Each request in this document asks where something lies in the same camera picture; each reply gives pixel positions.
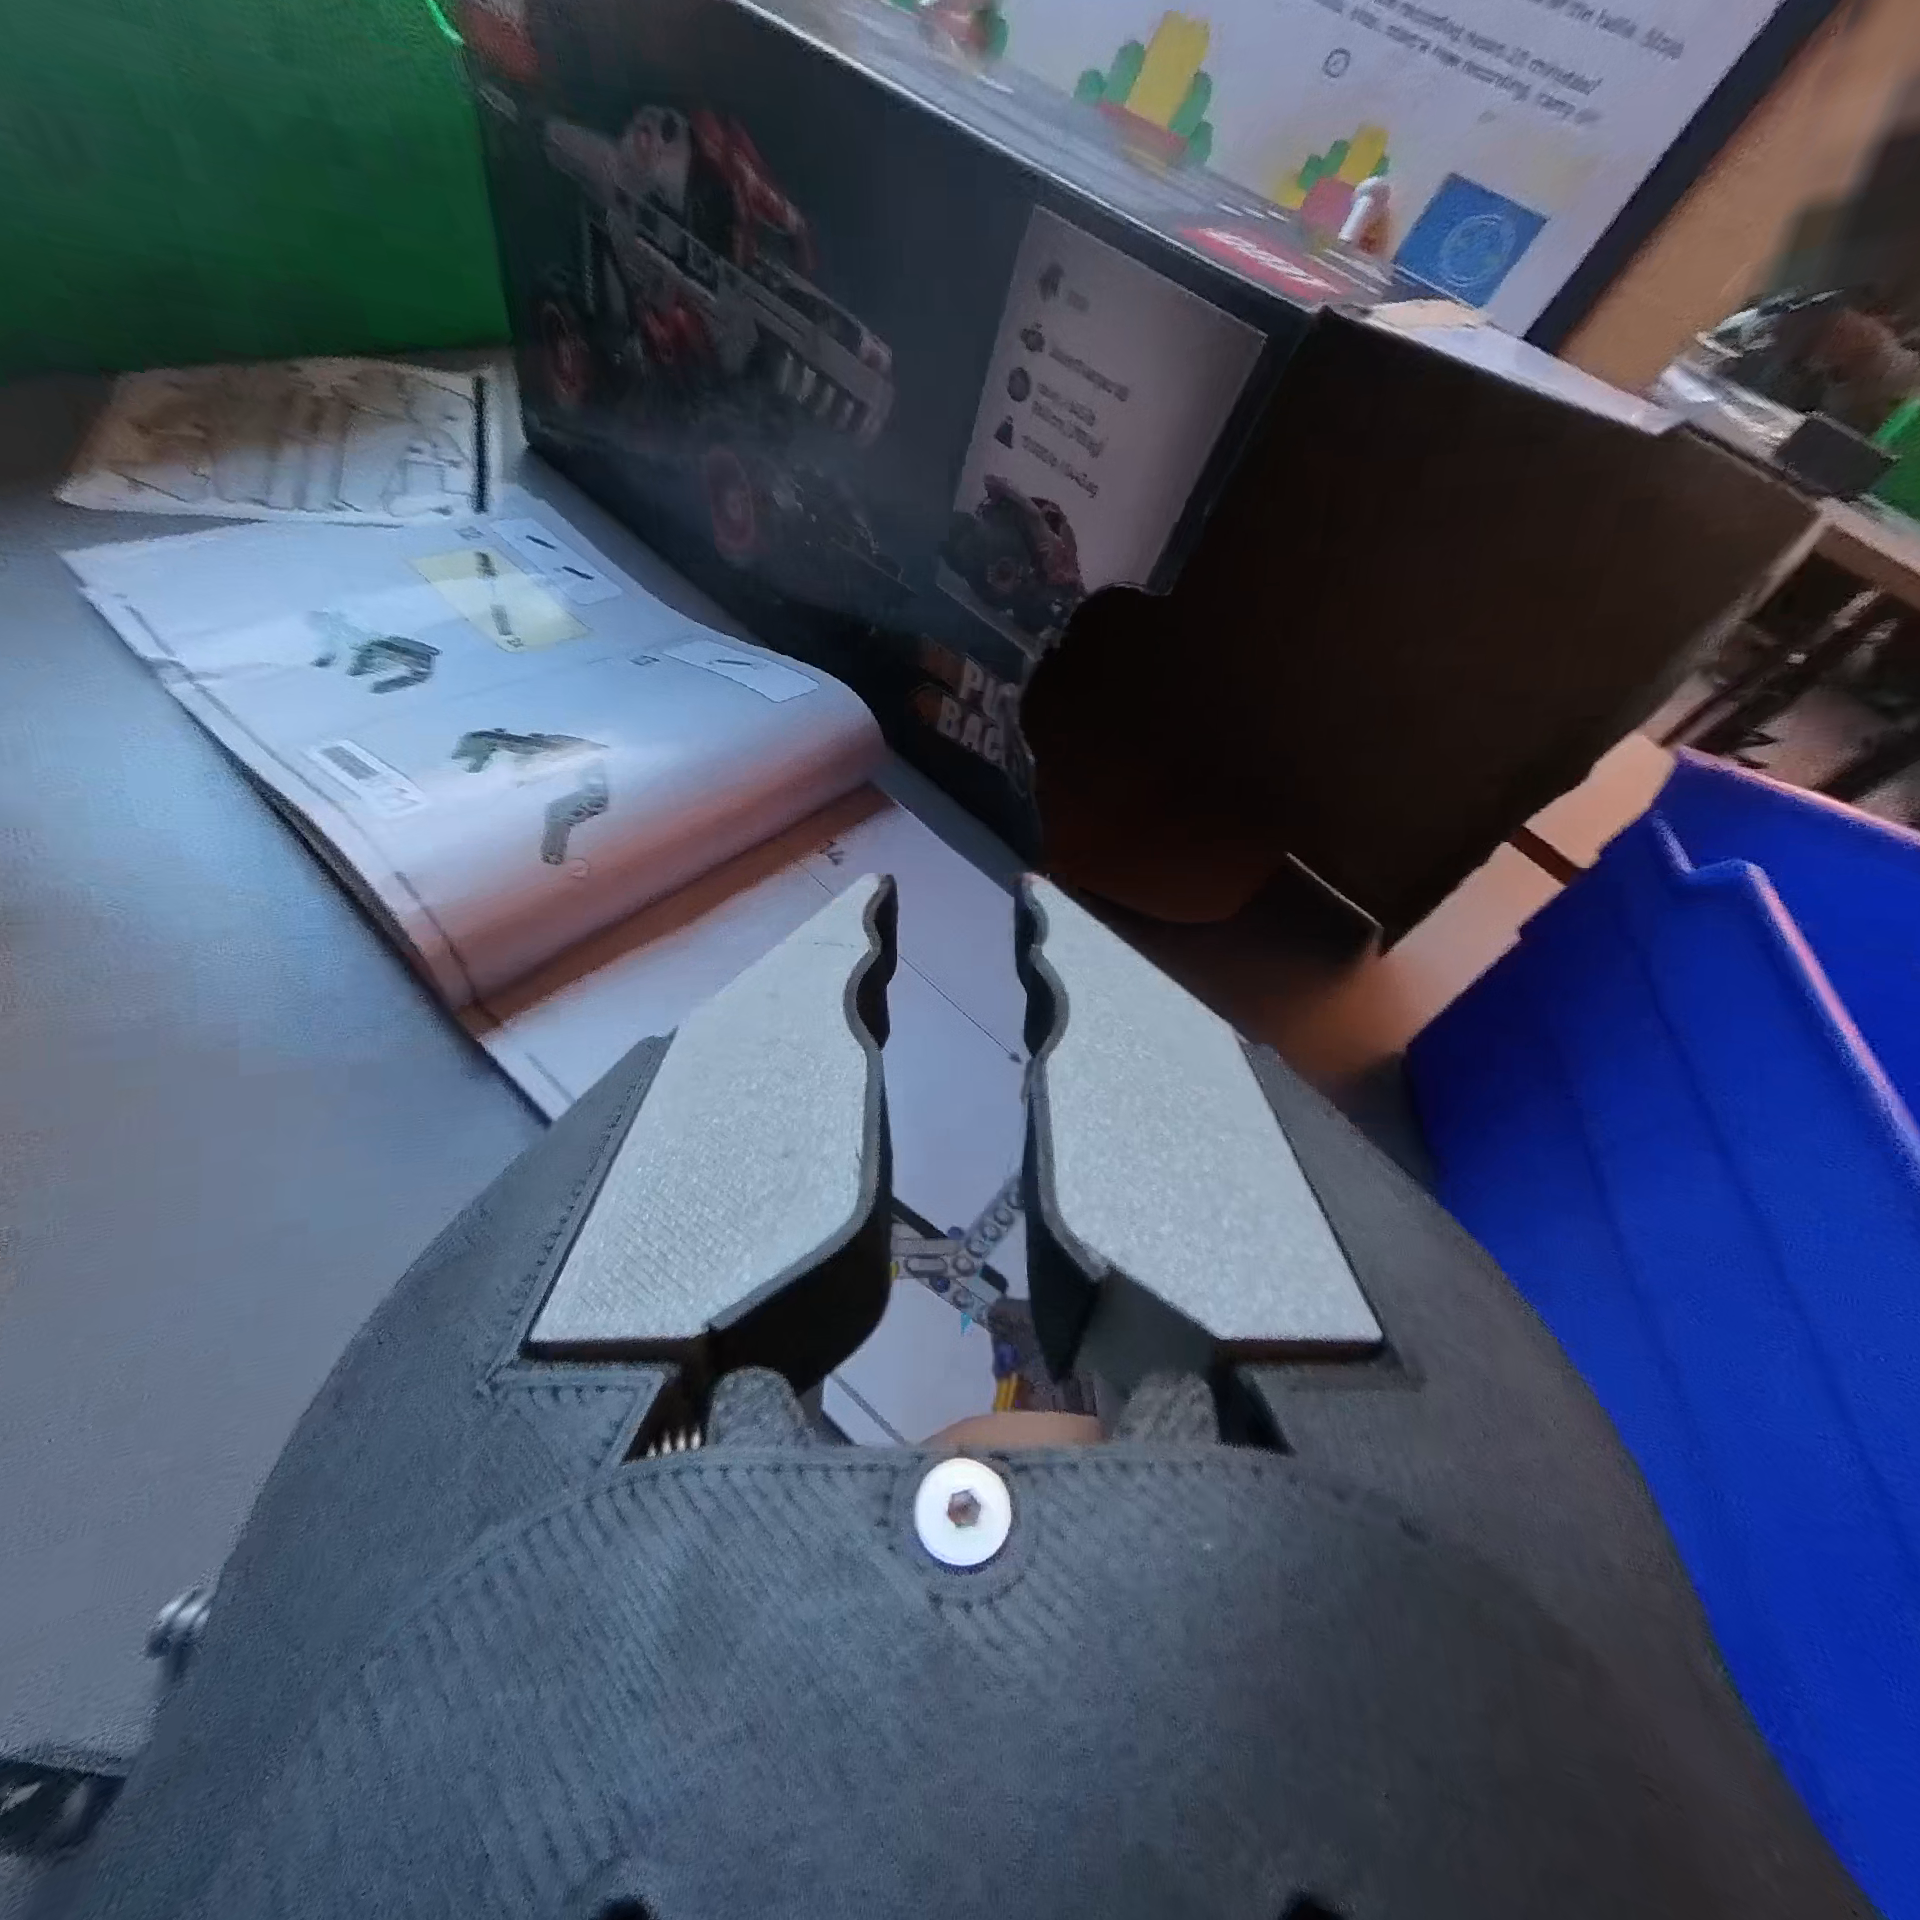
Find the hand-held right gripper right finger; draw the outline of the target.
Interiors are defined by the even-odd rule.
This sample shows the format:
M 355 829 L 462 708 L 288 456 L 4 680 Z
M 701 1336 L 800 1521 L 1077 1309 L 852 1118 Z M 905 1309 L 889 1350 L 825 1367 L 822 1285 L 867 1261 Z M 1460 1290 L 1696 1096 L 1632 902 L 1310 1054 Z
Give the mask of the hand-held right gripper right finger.
M 1236 1029 L 1017 887 L 1028 1302 L 1054 1375 L 1344 1361 L 1385 1333 Z

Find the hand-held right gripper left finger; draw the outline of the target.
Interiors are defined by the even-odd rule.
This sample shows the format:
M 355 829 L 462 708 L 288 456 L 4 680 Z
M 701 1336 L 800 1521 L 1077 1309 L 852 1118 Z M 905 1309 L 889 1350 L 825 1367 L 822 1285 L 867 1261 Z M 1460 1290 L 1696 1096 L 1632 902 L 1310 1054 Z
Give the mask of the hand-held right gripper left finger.
M 543 1264 L 529 1360 L 807 1393 L 877 1327 L 895 933 L 894 878 L 859 876 L 671 1032 Z

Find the partly built grey lego model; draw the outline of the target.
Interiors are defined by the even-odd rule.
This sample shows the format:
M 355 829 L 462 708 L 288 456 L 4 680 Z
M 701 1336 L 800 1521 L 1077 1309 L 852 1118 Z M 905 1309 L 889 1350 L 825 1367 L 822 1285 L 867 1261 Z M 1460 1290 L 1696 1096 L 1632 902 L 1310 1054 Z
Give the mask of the partly built grey lego model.
M 935 1230 L 920 1213 L 894 1201 L 892 1264 L 895 1280 L 913 1280 L 960 1309 L 991 1344 L 991 1410 L 1052 1410 L 1052 1386 L 1031 1302 L 999 1274 L 995 1257 L 1024 1225 L 1020 1175 L 957 1230 Z

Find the green plastic bin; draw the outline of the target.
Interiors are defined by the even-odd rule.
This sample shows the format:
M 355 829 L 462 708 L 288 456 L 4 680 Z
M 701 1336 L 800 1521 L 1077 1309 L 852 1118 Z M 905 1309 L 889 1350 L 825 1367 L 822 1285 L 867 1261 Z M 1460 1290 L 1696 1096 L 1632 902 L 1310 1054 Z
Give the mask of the green plastic bin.
M 503 344 L 454 20 L 4 1 L 4 376 Z

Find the open lego instruction booklet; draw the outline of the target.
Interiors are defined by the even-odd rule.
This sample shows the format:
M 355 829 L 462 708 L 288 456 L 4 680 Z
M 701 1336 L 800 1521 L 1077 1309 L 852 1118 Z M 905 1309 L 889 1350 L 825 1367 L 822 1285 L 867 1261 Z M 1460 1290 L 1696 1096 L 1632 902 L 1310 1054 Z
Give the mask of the open lego instruction booklet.
M 910 804 L 817 665 L 671 607 L 520 490 L 491 517 L 230 521 L 61 561 L 543 1119 L 881 873 L 895 1199 L 957 1230 L 1017 1173 L 1004 862 Z M 901 1445 L 991 1393 L 985 1327 L 895 1280 L 822 1410 Z

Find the black lego set box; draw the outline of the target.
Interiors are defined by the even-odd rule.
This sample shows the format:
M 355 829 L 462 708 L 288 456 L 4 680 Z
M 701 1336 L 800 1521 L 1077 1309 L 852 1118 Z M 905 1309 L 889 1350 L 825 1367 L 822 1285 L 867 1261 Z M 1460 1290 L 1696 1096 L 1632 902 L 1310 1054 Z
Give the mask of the black lego set box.
M 1489 327 L 1543 221 L 1381 128 L 1214 172 L 1177 15 L 1067 90 L 1015 4 L 451 4 L 525 438 L 1072 888 L 1385 944 L 1641 726 L 1812 500 Z

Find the blue plastic bin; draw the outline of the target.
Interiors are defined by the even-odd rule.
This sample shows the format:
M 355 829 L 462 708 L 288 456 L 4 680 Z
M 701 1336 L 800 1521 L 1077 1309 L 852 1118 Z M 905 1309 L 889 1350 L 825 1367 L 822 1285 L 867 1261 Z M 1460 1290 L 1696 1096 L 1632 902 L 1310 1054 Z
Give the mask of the blue plastic bin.
M 1407 1081 L 1439 1199 L 1638 1460 L 1773 1754 L 1916 1916 L 1916 829 L 1681 752 Z

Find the crumpled white paper sheet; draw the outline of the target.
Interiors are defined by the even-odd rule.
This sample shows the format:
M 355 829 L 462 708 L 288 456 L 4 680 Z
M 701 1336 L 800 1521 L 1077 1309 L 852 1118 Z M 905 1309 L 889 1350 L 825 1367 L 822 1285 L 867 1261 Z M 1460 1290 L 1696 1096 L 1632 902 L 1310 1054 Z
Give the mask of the crumpled white paper sheet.
M 486 369 L 300 357 L 119 374 L 56 497 L 85 512 L 412 526 L 486 512 Z

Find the cluttered wooden desk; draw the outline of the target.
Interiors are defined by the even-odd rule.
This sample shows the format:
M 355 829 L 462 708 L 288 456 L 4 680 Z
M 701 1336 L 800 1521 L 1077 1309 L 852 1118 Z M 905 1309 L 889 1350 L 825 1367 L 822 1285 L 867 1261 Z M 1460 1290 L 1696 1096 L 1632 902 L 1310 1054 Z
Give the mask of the cluttered wooden desk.
M 1814 505 L 1788 567 L 1712 665 L 1715 695 L 1677 724 L 1702 752 L 1763 766 L 1812 688 L 1886 716 L 1816 780 L 1840 799 L 1916 766 L 1916 313 L 1873 285 L 1785 289 L 1699 332 L 1655 397 Z

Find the wooden sheet stand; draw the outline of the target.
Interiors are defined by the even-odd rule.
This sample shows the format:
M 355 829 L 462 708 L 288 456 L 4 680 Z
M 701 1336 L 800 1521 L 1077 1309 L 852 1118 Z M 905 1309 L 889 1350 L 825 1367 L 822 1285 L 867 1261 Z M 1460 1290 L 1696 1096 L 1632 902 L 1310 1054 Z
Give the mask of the wooden sheet stand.
M 1812 29 L 1555 354 L 1644 388 L 1693 334 L 1812 250 L 1916 106 L 1917 4 L 1853 1 Z

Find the printed task instruction sheet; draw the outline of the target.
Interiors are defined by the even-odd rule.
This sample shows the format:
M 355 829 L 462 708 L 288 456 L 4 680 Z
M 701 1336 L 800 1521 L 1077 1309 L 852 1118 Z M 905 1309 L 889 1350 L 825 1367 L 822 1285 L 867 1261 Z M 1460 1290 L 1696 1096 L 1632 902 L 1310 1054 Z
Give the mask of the printed task instruction sheet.
M 1785 12 L 1759 1 L 912 4 L 1141 154 L 1533 334 Z

